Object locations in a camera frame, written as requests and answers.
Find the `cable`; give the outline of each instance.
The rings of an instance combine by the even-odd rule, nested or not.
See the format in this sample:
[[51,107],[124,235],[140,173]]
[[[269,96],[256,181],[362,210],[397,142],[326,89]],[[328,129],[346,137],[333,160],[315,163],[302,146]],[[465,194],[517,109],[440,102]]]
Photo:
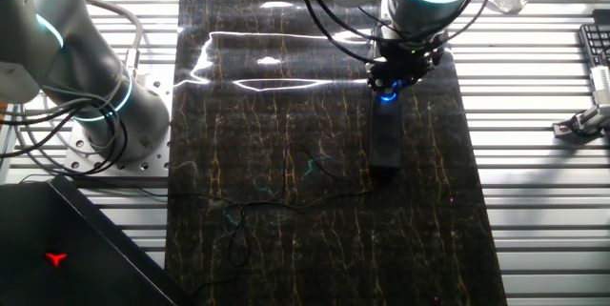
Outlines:
[[[297,147],[303,149],[303,151],[311,159],[313,159],[313,161],[315,162],[317,167],[320,168],[320,170],[323,173],[327,174],[331,178],[338,179],[338,180],[341,180],[341,181],[344,181],[344,182],[345,181],[354,181],[354,182],[356,182],[356,180],[352,179],[351,177],[330,172],[328,169],[324,168],[321,165],[319,160],[317,160],[312,155],[312,153],[303,144],[296,143],[296,142],[291,142],[291,143],[286,144],[284,146],[284,148],[283,148],[283,157],[282,157],[282,181],[283,181],[282,182],[282,191],[285,190],[285,181],[286,181],[286,177],[287,177],[287,169],[286,169],[287,161],[288,161],[287,151],[292,146],[297,146]],[[82,184],[79,185],[80,182],[89,181],[89,182],[95,182],[95,183],[99,183],[99,184],[110,186],[110,187],[133,188],[133,189],[137,189],[138,191],[142,192],[143,194],[147,194],[147,195],[154,196],[154,197],[178,198],[178,197],[189,196],[189,197],[202,197],[202,198],[208,198],[208,199],[211,199],[211,200],[217,200],[217,201],[225,202],[225,206],[224,206],[223,211],[222,211],[223,229],[224,229],[224,231],[225,231],[225,233],[227,235],[231,236],[231,238],[229,240],[228,248],[227,248],[227,251],[228,251],[228,260],[235,267],[239,268],[239,271],[237,273],[235,273],[234,275],[228,277],[228,278],[217,280],[217,281],[206,282],[206,283],[200,285],[197,289],[194,290],[193,295],[196,295],[197,293],[199,293],[205,287],[208,287],[208,286],[211,286],[211,285],[214,285],[214,284],[225,283],[225,282],[228,282],[228,281],[236,279],[238,277],[238,275],[241,273],[241,271],[248,264],[248,262],[250,260],[250,249],[249,248],[251,247],[251,243],[250,243],[250,239],[249,239],[249,234],[248,234],[248,228],[247,228],[248,210],[250,210],[252,208],[256,208],[256,207],[269,206],[269,207],[282,208],[282,209],[298,212],[298,211],[303,211],[303,210],[306,210],[308,208],[311,208],[314,205],[316,205],[318,203],[321,203],[323,201],[329,200],[329,199],[333,199],[333,198],[345,198],[345,197],[361,197],[361,196],[364,196],[364,195],[367,195],[367,194],[372,194],[372,193],[374,193],[376,191],[375,189],[368,189],[368,190],[364,190],[364,191],[360,191],[360,192],[356,192],[356,193],[329,194],[329,195],[324,195],[324,196],[322,196],[320,198],[317,198],[316,200],[314,200],[312,202],[309,202],[307,204],[304,204],[304,205],[291,205],[291,204],[288,204],[286,202],[277,201],[283,195],[283,192],[281,192],[275,198],[270,199],[270,200],[257,200],[257,201],[249,201],[249,202],[241,203],[241,202],[234,201],[234,200],[230,199],[229,197],[224,197],[224,196],[219,196],[219,195],[212,195],[212,194],[199,194],[199,193],[176,193],[176,194],[167,194],[167,195],[155,194],[155,193],[146,191],[145,189],[140,188],[140,187],[118,186],[118,185],[112,184],[110,182],[101,180],[99,178],[95,178],[93,176],[75,176],[73,178],[73,180],[74,180],[75,185],[78,188],[83,188]],[[226,221],[227,221],[228,215],[232,211],[232,209],[237,209],[239,211],[239,219],[238,219],[238,221],[234,221],[234,227],[232,229],[228,229]],[[241,259],[236,259],[235,252],[234,252],[234,242],[235,242],[235,239],[237,237],[237,233],[238,232],[242,232],[243,236],[244,236],[245,250],[244,250],[243,257]]]
[[[49,102],[48,102],[47,98],[48,98],[48,97],[47,97],[46,95],[43,95],[43,99],[42,99],[43,101],[42,101],[42,102],[43,102],[43,105],[45,106],[45,108],[47,108],[47,107],[48,107],[48,105],[49,105]],[[49,120],[49,123],[51,124],[51,128],[53,129],[53,128],[55,127],[55,124],[53,123],[53,120]],[[114,132],[114,135],[113,135],[113,136],[112,136],[112,137],[109,139],[108,143],[107,143],[106,145],[104,145],[104,146],[99,147],[100,149],[99,149],[98,151],[94,151],[94,152],[86,152],[86,151],[84,151],[84,150],[80,150],[80,149],[78,149],[78,148],[74,147],[74,146],[73,146],[73,145],[70,143],[70,141],[69,141],[68,139],[66,139],[66,138],[65,138],[65,137],[62,135],[62,133],[58,133],[58,134],[57,134],[57,138],[59,138],[59,140],[61,140],[61,142],[62,142],[62,143],[64,143],[64,145],[66,145],[66,146],[67,146],[67,147],[68,147],[70,150],[74,151],[75,153],[80,153],[80,154],[89,154],[89,155],[91,155],[91,154],[100,154],[100,153],[104,152],[104,151],[105,151],[105,150],[106,150],[106,149],[107,149],[107,148],[108,148],[108,147],[109,147],[109,146],[112,144],[112,142],[113,142],[114,140],[116,140],[116,137],[117,137],[117,136],[118,136],[118,132],[117,132],[117,131],[115,131],[115,132]]]
[[64,125],[66,125],[70,121],[70,119],[73,116],[77,115],[82,109],[83,109],[83,107],[80,107],[80,108],[76,108],[72,112],[70,112],[70,114],[68,114],[68,116],[65,119],[63,119],[59,123],[59,125],[55,129],[53,129],[53,131],[51,131],[49,133],[49,135],[47,135],[39,143],[36,143],[36,144],[34,144],[34,145],[30,146],[30,147],[27,147],[26,149],[22,149],[22,150],[19,150],[19,151],[16,151],[16,152],[2,153],[2,154],[0,154],[0,158],[12,158],[12,157],[16,157],[16,156],[19,156],[19,155],[22,155],[22,154],[30,153],[30,152],[32,152],[34,150],[37,150],[38,148],[41,148],[43,145],[45,145],[47,142],[49,142],[51,140],[51,138],[53,138],[53,136],[56,133],[58,133],[61,130],[61,128],[64,127]]
[[9,111],[4,111],[4,110],[0,110],[0,114],[3,115],[15,115],[15,116],[21,116],[21,115],[26,115],[26,116],[36,116],[36,115],[44,115],[44,114],[49,114],[51,112],[56,112],[56,111],[60,111],[62,109],[65,109],[67,107],[73,106],[75,104],[79,104],[81,102],[85,102],[85,101],[90,101],[89,98],[80,98],[80,99],[74,99],[71,101],[68,101],[66,103],[63,103],[61,105],[52,107],[52,108],[45,108],[44,110],[35,110],[35,111],[24,111],[24,112],[9,112]]
[[[118,115],[114,112],[113,109],[111,109],[112,115],[115,115],[118,117]],[[111,120],[108,117],[105,117],[106,122],[109,125],[109,128],[111,129],[112,132],[112,137],[116,138],[116,128],[114,127],[114,124],[111,122]],[[57,162],[55,159],[53,159],[50,155],[48,155],[44,150],[42,149],[38,149],[38,151],[45,156],[45,158],[47,158],[52,164],[54,164],[55,166],[57,166],[59,169],[63,169],[64,172],[58,172],[55,169],[52,168],[48,168],[46,167],[42,162],[40,162],[35,156],[33,156],[31,153],[28,153],[28,156],[30,157],[30,159],[36,163],[41,169],[45,170],[46,172],[49,173],[56,173],[56,174],[64,174],[67,176],[79,176],[79,175],[88,175],[88,174],[95,174],[95,173],[101,173],[106,171],[107,169],[109,169],[111,166],[113,166],[119,159],[120,157],[123,155],[123,152],[126,150],[127,148],[127,130],[125,129],[125,125],[122,123],[122,121],[120,121],[119,118],[119,122],[120,122],[120,126],[123,129],[123,134],[125,136],[125,143],[123,144],[123,149],[121,150],[121,152],[118,154],[118,156],[114,159],[114,161],[110,162],[110,157],[112,157],[114,155],[114,140],[111,142],[111,148],[110,148],[110,152],[108,153],[108,155],[106,156],[106,158],[104,159],[104,161],[102,161],[99,165],[94,166],[92,169],[82,172],[80,173],[79,171],[76,171],[74,169],[68,168],[64,165],[62,165],[61,163]],[[35,138],[33,137],[33,133],[31,132],[31,128],[29,126],[26,126],[26,131],[28,132],[28,135],[30,136],[30,140],[32,141],[32,143],[36,143]],[[24,146],[25,141],[23,139],[23,136],[21,135],[20,132],[17,132],[17,139],[20,143],[21,146]]]
[[487,7],[487,3],[489,2],[489,0],[483,0],[483,3],[481,4],[480,9],[478,10],[477,14],[475,15],[475,17],[473,17],[461,30],[455,32],[453,35],[450,35],[447,39],[445,39],[445,43],[456,38],[458,35],[464,33],[466,30],[470,29],[470,27],[477,22],[478,18],[480,17],[481,14],[483,14],[483,11],[485,10],[485,8]]
[[112,2],[107,2],[104,0],[86,0],[90,5],[99,7],[104,10],[109,10],[115,12],[117,14],[125,16],[129,21],[131,21],[135,25],[135,38],[133,39],[132,49],[138,50],[140,48],[140,42],[142,41],[142,37],[144,36],[144,27],[142,26],[142,22],[138,19],[135,14],[132,12],[115,5]]
[[9,126],[23,126],[23,125],[33,125],[33,124],[40,124],[42,122],[46,122],[49,120],[53,120],[61,115],[64,115],[68,112],[72,111],[71,108],[67,108],[65,110],[62,110],[60,112],[55,112],[51,115],[47,115],[43,118],[38,118],[38,119],[32,119],[32,120],[25,120],[25,121],[12,121],[12,120],[0,120],[0,125],[9,125]]
[[376,63],[375,60],[363,57],[363,56],[358,55],[356,53],[353,53],[353,52],[349,51],[348,49],[346,49],[345,47],[343,47],[338,42],[336,42],[335,39],[333,38],[333,36],[330,33],[328,33],[328,31],[326,31],[326,28],[324,28],[324,25],[322,25],[320,20],[317,18],[317,15],[315,15],[315,11],[314,11],[314,8],[312,7],[312,4],[311,4],[310,0],[303,0],[303,1],[305,1],[305,6],[307,7],[307,11],[311,15],[312,20],[314,20],[314,23],[317,26],[317,28],[322,32],[322,34],[324,34],[324,36],[326,36],[326,38],[333,45],[335,45],[336,48],[341,50],[343,53],[349,55],[350,57],[359,60],[360,62],[370,63],[370,64],[375,64]]
[[[443,24],[441,24],[440,26],[438,26],[436,29],[427,31],[426,33],[420,34],[416,37],[411,37],[411,38],[405,38],[403,36],[404,32],[400,32],[396,29],[392,29],[391,27],[389,27],[388,25],[383,24],[380,20],[378,20],[376,17],[374,17],[372,14],[368,13],[367,11],[363,10],[362,8],[360,8],[360,10],[362,10],[365,14],[367,14],[369,17],[375,19],[376,21],[378,21],[379,23],[382,24],[382,26],[387,26],[390,29],[392,29],[393,31],[395,31],[396,33],[398,33],[398,35],[400,35],[401,39],[385,39],[385,38],[379,38],[379,37],[374,37],[374,36],[370,36],[364,33],[361,33],[360,31],[352,28],[351,26],[347,25],[346,23],[344,23],[341,19],[339,19],[338,17],[336,17],[336,15],[326,6],[326,4],[324,3],[323,0],[316,0],[317,3],[319,4],[320,7],[322,7],[324,9],[324,11],[333,19],[335,20],[338,25],[340,25],[341,27],[343,27],[344,29],[351,31],[363,38],[369,39],[369,40],[374,40],[377,42],[383,42],[383,43],[408,43],[409,41],[417,41],[417,40],[421,40],[424,39],[427,36],[430,35],[434,35],[435,33],[442,31],[443,29],[445,29],[447,26],[449,26],[453,21],[455,21],[456,18],[458,18],[458,16],[460,16],[463,11],[465,10],[465,8],[468,6],[468,4],[470,3],[471,0],[465,0],[461,6],[458,8],[458,10],[454,13],[454,15],[450,16],[447,21],[445,21]],[[454,33],[453,35],[449,36],[448,38],[444,39],[441,44],[444,44],[446,42],[448,42],[449,40],[452,40],[454,38],[456,38],[458,35],[464,33],[465,31],[467,31],[480,17],[480,15],[483,13],[483,11],[485,10],[487,3],[489,0],[484,0],[483,3],[481,4],[481,8],[478,11],[478,13],[473,17],[473,19],[468,22],[462,29],[460,29],[459,31],[457,31],[456,33]],[[319,22],[319,19],[317,18],[317,16],[315,15],[313,8],[311,7],[311,3],[309,0],[305,0],[305,4],[306,6],[308,6],[308,11],[310,13],[310,15],[312,15],[312,18],[314,19],[315,24],[318,26],[318,28],[327,36],[327,38],[329,38],[329,40],[331,40],[331,42],[338,47],[340,50],[342,50],[343,52],[345,52],[346,54],[352,56],[355,59],[358,59],[360,61],[365,61],[365,59],[362,59],[364,57],[361,56],[357,56],[355,55],[353,52],[348,51],[347,49],[345,49],[344,47],[340,46],[338,43],[334,42],[332,39],[332,36],[330,34],[327,35],[327,31],[326,29],[324,29],[323,25]],[[375,61],[365,61],[366,63],[373,63],[375,64]]]

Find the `metal grating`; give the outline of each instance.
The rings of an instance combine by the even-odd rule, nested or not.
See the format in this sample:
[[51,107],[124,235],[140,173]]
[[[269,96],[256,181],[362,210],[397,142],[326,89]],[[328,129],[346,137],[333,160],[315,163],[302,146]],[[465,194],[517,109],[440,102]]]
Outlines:
[[[147,83],[172,83],[178,0],[109,1],[142,17],[147,36],[141,71]],[[481,1],[474,0],[451,29],[461,28]],[[519,15],[487,10],[452,43],[512,306],[610,305],[610,147],[606,139],[570,145],[551,131],[553,122],[591,106],[577,31],[593,23],[593,9],[609,7],[610,0],[532,0]],[[90,11],[124,55],[132,26],[106,11]],[[47,130],[38,127],[38,135]],[[48,149],[63,159],[66,148],[60,144],[52,141]],[[41,171],[27,158],[13,159],[8,182],[31,173]],[[165,199],[85,193],[163,265]]]

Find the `black marble surface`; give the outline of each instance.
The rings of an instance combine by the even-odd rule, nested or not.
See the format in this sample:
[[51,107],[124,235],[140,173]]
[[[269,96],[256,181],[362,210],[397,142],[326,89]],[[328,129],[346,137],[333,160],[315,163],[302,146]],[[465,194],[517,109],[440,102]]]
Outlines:
[[[358,28],[373,23],[336,9]],[[370,91],[361,63],[321,36],[302,0],[180,0],[170,194],[305,205],[376,186],[368,168]],[[361,54],[369,46],[334,26]],[[403,166],[388,186],[300,212],[170,198],[166,269],[201,305],[504,305],[494,241],[451,54],[402,95]]]

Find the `keyboard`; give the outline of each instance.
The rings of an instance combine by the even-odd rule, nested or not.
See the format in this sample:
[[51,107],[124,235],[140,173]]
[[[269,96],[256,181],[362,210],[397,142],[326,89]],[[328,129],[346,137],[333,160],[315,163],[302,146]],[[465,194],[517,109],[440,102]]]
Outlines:
[[608,54],[610,54],[610,24],[582,25],[579,35],[589,66],[591,68],[610,66],[610,60],[608,59]]

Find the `black panel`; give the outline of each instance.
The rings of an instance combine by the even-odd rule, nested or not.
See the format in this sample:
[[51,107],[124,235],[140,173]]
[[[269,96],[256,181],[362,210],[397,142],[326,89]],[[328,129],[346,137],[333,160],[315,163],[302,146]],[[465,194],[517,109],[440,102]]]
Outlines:
[[[56,267],[47,253],[66,257]],[[188,302],[66,179],[0,187],[2,306]]]

